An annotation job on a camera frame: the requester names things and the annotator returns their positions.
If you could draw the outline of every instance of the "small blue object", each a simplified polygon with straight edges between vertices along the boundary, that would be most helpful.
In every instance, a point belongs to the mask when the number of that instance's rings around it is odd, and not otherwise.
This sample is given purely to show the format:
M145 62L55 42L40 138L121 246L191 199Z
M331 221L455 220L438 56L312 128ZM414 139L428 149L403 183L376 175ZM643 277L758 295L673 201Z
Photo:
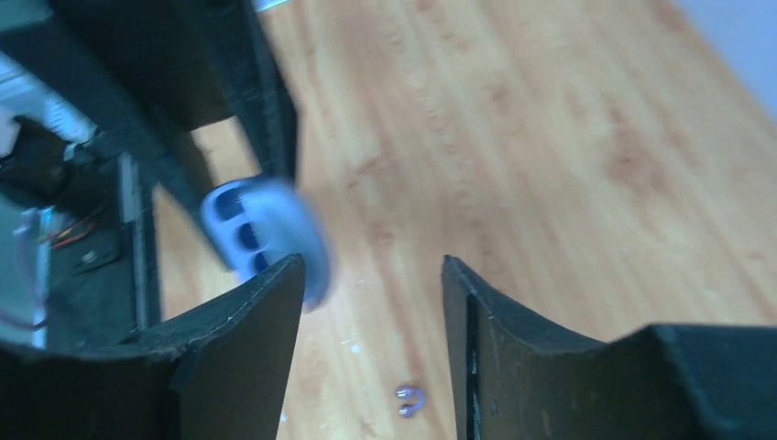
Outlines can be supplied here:
M305 260L305 309L323 304L332 262L320 222L291 185L264 176L230 181L205 197L200 214L240 282L299 253Z

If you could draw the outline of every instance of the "blue object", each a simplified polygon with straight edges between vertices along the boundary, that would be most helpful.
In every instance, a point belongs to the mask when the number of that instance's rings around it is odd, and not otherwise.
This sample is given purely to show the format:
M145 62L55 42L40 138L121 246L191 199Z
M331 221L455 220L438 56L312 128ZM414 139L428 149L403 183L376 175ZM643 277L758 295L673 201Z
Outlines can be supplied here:
M200 214L240 282L299 253L305 260L305 309L323 304L332 271L323 228L291 185L264 176L230 181L205 197Z

